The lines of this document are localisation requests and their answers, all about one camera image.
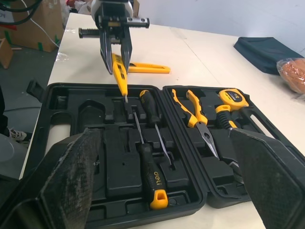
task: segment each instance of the tape measure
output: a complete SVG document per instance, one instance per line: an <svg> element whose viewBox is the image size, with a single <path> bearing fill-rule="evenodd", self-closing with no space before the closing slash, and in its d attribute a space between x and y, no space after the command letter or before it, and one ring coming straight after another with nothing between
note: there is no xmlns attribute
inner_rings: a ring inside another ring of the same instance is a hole
<svg viewBox="0 0 305 229"><path fill-rule="evenodd" d="M230 105L231 111L249 106L244 96L236 88L222 90L219 97L225 105Z"/></svg>

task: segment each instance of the white wall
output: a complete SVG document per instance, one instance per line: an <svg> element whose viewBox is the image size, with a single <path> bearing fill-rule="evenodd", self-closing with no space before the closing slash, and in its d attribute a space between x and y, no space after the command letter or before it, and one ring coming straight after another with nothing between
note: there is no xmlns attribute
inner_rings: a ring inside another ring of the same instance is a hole
<svg viewBox="0 0 305 229"><path fill-rule="evenodd" d="M246 37L275 37L305 56L305 0L139 0L152 24Z"/></svg>

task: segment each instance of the robotic arm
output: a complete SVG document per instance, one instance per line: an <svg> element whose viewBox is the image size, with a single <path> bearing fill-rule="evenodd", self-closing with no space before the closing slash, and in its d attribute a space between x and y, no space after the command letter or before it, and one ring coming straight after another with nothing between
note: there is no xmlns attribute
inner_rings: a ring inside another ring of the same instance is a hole
<svg viewBox="0 0 305 229"><path fill-rule="evenodd" d="M101 56L110 74L112 74L111 44L120 44L122 61L128 71L132 54L129 27L148 28L149 19L133 18L129 0L93 0L91 15L97 29L80 29L80 38L100 37Z"/></svg>

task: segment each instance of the shoe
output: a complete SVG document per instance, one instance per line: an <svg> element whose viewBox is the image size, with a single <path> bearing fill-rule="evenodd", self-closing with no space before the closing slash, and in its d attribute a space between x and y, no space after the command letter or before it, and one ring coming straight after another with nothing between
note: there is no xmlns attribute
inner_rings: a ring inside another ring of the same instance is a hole
<svg viewBox="0 0 305 229"><path fill-rule="evenodd" d="M32 138L32 133L17 131L14 129L9 129L9 131L10 131L10 138L18 143L29 142Z"/></svg>

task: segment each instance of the white table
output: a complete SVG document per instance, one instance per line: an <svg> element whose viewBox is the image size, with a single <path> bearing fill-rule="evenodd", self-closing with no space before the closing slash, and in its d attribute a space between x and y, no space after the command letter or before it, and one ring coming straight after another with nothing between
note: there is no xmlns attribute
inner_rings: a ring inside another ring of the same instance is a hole
<svg viewBox="0 0 305 229"><path fill-rule="evenodd" d="M116 83L100 55L99 39L79 39L78 28L95 28L91 16L70 14L66 32L54 64L51 83ZM132 62L166 65L170 74L128 74L128 84L221 86L239 88L271 122L302 152L305 106L293 99L279 76L262 73L249 63L233 45L237 37L150 25L131 29ZM119 46L112 46L120 54ZM50 146L65 138L69 130L53 130ZM205 205L195 214L141 226L192 229L263 229L252 202L223 209Z"/></svg>

